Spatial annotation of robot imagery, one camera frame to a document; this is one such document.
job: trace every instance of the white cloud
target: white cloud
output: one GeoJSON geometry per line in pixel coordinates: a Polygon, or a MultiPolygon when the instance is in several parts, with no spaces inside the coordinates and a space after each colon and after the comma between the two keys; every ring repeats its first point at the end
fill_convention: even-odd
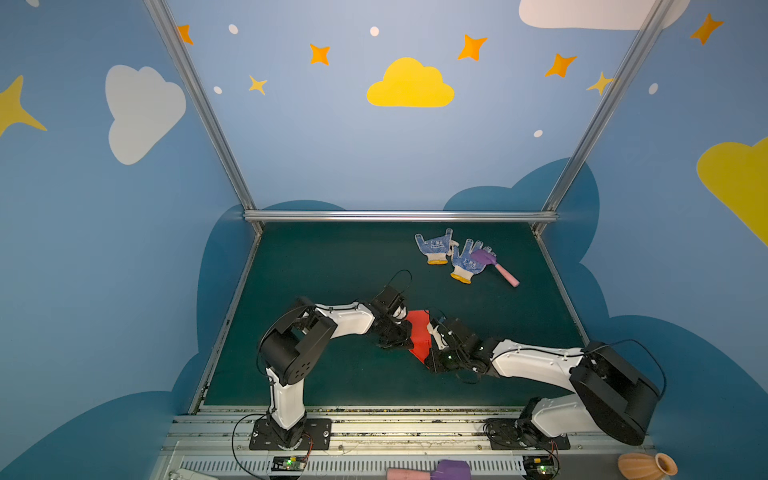
{"type": "Polygon", "coordinates": [[[109,147],[122,164],[132,165],[184,116],[187,99],[157,71],[115,65],[107,73],[107,103],[114,117],[109,147]]]}
{"type": "MultiPolygon", "coordinates": [[[[690,0],[675,0],[664,19],[672,25],[690,0]]],[[[655,0],[521,0],[520,19],[538,28],[640,30],[655,0]]]]}

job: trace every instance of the yellow cloud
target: yellow cloud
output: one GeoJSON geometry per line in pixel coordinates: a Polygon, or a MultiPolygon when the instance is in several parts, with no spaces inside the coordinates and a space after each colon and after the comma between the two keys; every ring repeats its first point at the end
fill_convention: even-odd
{"type": "Polygon", "coordinates": [[[702,183],[768,245],[768,138],[717,144],[699,159],[702,183]]]}
{"type": "Polygon", "coordinates": [[[368,89],[368,101],[378,107],[445,107],[453,88],[442,82],[440,70],[413,58],[395,60],[368,89]]]}

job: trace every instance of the yellow star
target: yellow star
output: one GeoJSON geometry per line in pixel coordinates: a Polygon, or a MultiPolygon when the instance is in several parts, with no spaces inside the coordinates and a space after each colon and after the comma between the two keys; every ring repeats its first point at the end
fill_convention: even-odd
{"type": "Polygon", "coordinates": [[[184,25],[182,27],[176,27],[179,29],[179,35],[181,35],[181,39],[184,40],[186,43],[190,45],[194,45],[192,43],[192,39],[190,38],[190,26],[184,25]]]}
{"type": "Polygon", "coordinates": [[[469,35],[464,35],[464,50],[458,54],[458,59],[461,60],[462,58],[469,57],[474,58],[476,61],[480,60],[480,47],[486,40],[488,39],[480,38],[479,40],[473,40],[469,35]]]}
{"type": "Polygon", "coordinates": [[[613,78],[606,78],[605,75],[603,75],[603,72],[600,72],[600,80],[591,87],[589,87],[587,90],[594,90],[597,89],[600,92],[600,96],[603,96],[603,90],[608,86],[609,83],[611,83],[614,79],[613,78]]]}
{"type": "Polygon", "coordinates": [[[320,63],[328,65],[328,50],[330,50],[331,47],[317,48],[312,44],[310,44],[310,47],[312,47],[312,61],[310,64],[317,63],[319,61],[320,63]]]}
{"type": "Polygon", "coordinates": [[[263,88],[263,87],[264,87],[264,84],[266,83],[266,80],[265,80],[265,81],[255,81],[255,80],[253,79],[253,77],[251,77],[251,78],[250,78],[250,80],[253,82],[253,85],[251,86],[251,88],[249,88],[249,89],[248,89],[248,91],[251,91],[251,90],[258,90],[258,91],[260,91],[260,92],[261,92],[261,94],[262,94],[262,95],[266,95],[266,94],[264,93],[264,88],[263,88]]]}
{"type": "Polygon", "coordinates": [[[559,53],[554,54],[554,65],[552,65],[552,68],[550,68],[549,71],[544,74],[544,76],[548,77],[549,75],[560,75],[561,77],[565,78],[565,73],[568,71],[568,66],[573,60],[576,60],[576,58],[578,57],[562,58],[559,53]]]}
{"type": "Polygon", "coordinates": [[[8,89],[0,93],[0,136],[13,124],[27,124],[43,131],[48,131],[22,108],[22,85],[24,77],[16,78],[8,89]]]}
{"type": "Polygon", "coordinates": [[[716,22],[712,19],[712,14],[707,14],[707,19],[704,20],[704,23],[701,24],[698,30],[696,30],[696,33],[691,35],[691,38],[698,38],[701,40],[701,44],[704,45],[707,43],[707,39],[712,35],[712,32],[715,31],[715,28],[720,27],[725,22],[716,22]]]}

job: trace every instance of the orange vase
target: orange vase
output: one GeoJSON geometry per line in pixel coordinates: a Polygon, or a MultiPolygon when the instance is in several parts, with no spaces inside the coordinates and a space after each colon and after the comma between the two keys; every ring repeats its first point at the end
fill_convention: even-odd
{"type": "Polygon", "coordinates": [[[665,475],[675,475],[677,464],[664,453],[627,453],[619,457],[619,471],[629,480],[660,480],[665,475]]]}

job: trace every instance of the black mounting plate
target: black mounting plate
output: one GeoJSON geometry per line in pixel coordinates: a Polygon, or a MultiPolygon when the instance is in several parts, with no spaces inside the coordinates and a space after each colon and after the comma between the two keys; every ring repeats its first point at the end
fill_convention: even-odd
{"type": "MultiPolygon", "coordinates": [[[[271,422],[274,420],[266,417],[253,425],[250,442],[248,442],[249,450],[283,450],[277,446],[279,439],[272,430],[271,422]]],[[[307,419],[304,432],[312,436],[312,450],[327,450],[329,448],[331,439],[331,421],[329,419],[307,419]]],[[[309,447],[309,439],[302,436],[301,443],[295,450],[307,450],[309,447]]]]}
{"type": "MultiPolygon", "coordinates": [[[[510,423],[514,423],[515,419],[488,419],[488,421],[503,421],[503,420],[509,420],[510,423]]],[[[571,441],[568,440],[568,436],[561,435],[558,437],[554,437],[552,439],[555,445],[558,446],[558,450],[570,450],[571,449],[571,441]]],[[[517,442],[509,442],[509,445],[505,445],[505,443],[509,442],[508,440],[505,441],[500,435],[497,435],[497,438],[494,440],[491,440],[491,450],[526,450],[527,448],[520,445],[517,442]]],[[[551,445],[549,445],[549,442],[545,442],[541,444],[542,447],[544,447],[547,450],[551,450],[551,445]]]]}

